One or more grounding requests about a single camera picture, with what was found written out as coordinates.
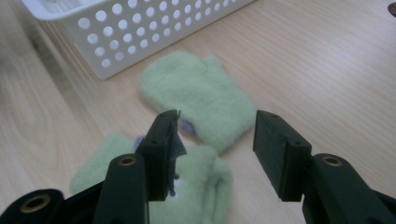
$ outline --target purple spot on cloth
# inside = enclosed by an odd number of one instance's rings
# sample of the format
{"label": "purple spot on cloth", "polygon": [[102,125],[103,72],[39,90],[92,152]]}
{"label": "purple spot on cloth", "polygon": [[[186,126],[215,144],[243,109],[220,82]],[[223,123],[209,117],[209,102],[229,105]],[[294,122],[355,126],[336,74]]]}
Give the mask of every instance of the purple spot on cloth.
{"label": "purple spot on cloth", "polygon": [[184,130],[184,132],[189,133],[189,134],[195,134],[195,128],[194,126],[187,120],[183,119],[181,121],[181,128]]}
{"label": "purple spot on cloth", "polygon": [[136,140],[134,140],[134,149],[137,149],[139,147],[140,143],[143,141],[145,137],[146,137],[145,135],[141,135],[138,136]]}

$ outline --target green cloth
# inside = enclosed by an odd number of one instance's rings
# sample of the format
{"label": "green cloth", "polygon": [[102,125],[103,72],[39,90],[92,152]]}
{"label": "green cloth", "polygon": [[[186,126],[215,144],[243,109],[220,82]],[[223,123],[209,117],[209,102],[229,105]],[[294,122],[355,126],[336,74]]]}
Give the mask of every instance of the green cloth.
{"label": "green cloth", "polygon": [[254,124],[256,106],[214,56],[200,60],[184,51],[170,53],[148,66],[140,84],[159,112],[180,110],[181,118],[218,153]]}
{"label": "green cloth", "polygon": [[[134,152],[134,140],[121,134],[109,135],[71,182],[76,194],[103,181],[111,160]],[[165,202],[149,203],[152,224],[220,224],[228,210],[233,177],[228,164],[208,146],[187,147],[177,159],[176,196]]]}

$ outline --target perforated basket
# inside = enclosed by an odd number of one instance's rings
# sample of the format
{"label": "perforated basket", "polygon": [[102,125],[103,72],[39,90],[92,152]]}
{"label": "perforated basket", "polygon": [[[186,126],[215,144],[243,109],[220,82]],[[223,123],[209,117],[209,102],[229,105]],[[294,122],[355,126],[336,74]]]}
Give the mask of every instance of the perforated basket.
{"label": "perforated basket", "polygon": [[22,1],[105,79],[253,0]]}

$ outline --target light green glove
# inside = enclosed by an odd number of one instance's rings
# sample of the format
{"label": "light green glove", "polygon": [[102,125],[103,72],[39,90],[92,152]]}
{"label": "light green glove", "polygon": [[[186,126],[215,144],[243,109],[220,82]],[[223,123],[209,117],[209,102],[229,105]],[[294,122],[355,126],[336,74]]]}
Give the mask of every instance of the light green glove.
{"label": "light green glove", "polygon": [[152,63],[140,84],[159,112],[180,110],[181,119],[218,153],[254,124],[256,106],[214,56],[200,60],[188,52],[173,52]]}
{"label": "light green glove", "polygon": [[[134,152],[134,140],[113,133],[88,159],[71,183],[79,193],[103,181],[115,157]],[[220,224],[228,210],[233,177],[228,164],[211,147],[188,147],[177,159],[176,196],[149,203],[152,224]]]}

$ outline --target wood grain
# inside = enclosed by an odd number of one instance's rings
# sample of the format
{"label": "wood grain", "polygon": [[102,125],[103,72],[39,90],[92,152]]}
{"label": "wood grain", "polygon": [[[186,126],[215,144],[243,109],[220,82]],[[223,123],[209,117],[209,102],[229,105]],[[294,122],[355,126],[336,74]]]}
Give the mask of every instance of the wood grain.
{"label": "wood grain", "polygon": [[[314,147],[347,159],[396,197],[396,18],[391,0],[258,0],[102,81],[50,24],[20,1],[0,2],[0,211],[23,194],[70,196],[74,173],[111,132],[145,133],[156,112],[143,69],[177,49],[218,56],[259,109]],[[252,153],[253,130],[222,158],[233,169],[225,223],[304,223],[281,203]],[[186,145],[194,140],[183,136]]]}

